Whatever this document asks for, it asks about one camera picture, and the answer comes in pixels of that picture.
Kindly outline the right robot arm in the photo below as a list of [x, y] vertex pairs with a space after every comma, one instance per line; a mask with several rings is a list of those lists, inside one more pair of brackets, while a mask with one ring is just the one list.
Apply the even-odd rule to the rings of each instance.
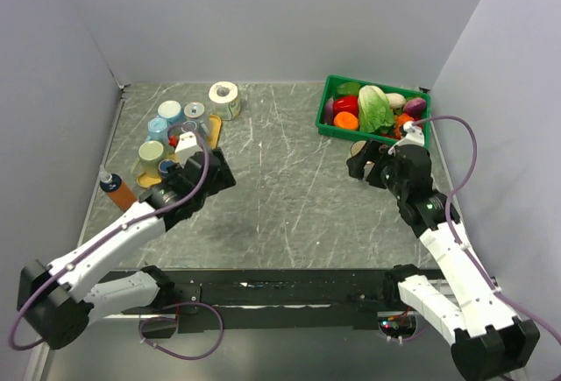
[[387, 148], [359, 142], [346, 161], [357, 180], [388, 190], [401, 219], [435, 259], [454, 296], [449, 300], [414, 265], [387, 272], [383, 300], [392, 309], [412, 307], [451, 347], [452, 360], [466, 380], [489, 380], [523, 368], [540, 332], [498, 298], [498, 287], [479, 271], [467, 240], [456, 242], [464, 226], [432, 179], [430, 153], [423, 145]]

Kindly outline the dark blue mug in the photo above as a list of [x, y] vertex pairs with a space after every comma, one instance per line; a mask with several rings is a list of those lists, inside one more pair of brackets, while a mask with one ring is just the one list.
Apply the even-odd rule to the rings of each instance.
[[173, 170], [175, 162], [172, 159], [163, 159], [158, 164], [158, 173], [161, 178], [166, 178]]

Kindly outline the cream beige mug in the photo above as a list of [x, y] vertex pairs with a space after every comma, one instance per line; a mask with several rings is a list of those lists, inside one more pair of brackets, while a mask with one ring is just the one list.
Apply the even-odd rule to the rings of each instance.
[[351, 156], [347, 159], [347, 162], [353, 164], [364, 163], [365, 165], [371, 165], [373, 161], [367, 153], [371, 144], [371, 140], [360, 140], [353, 143], [350, 149]]

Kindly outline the light green mug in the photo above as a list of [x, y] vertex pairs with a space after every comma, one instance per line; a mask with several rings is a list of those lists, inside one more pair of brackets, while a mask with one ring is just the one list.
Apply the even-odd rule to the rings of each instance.
[[139, 177], [146, 175], [150, 178], [158, 178], [159, 163], [167, 156], [165, 146], [158, 140], [144, 142], [138, 148], [138, 154], [131, 166], [131, 175]]

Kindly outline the grey mug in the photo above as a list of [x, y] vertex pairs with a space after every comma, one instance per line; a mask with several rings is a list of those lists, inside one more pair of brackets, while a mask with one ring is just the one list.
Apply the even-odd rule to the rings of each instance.
[[201, 102], [190, 102], [184, 108], [184, 115], [188, 120], [198, 123], [199, 132], [206, 138], [210, 136], [211, 125], [209, 113]]

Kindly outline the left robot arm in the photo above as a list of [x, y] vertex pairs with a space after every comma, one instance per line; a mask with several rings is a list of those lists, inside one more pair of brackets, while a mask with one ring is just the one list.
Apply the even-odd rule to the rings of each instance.
[[104, 283], [115, 266], [137, 248], [168, 232], [202, 209], [206, 199], [234, 187], [236, 180], [221, 149], [204, 149], [174, 165], [119, 219], [79, 248], [44, 265], [34, 261], [20, 273], [18, 318], [51, 349], [73, 342], [87, 326], [134, 308], [168, 310], [174, 282], [151, 265]]

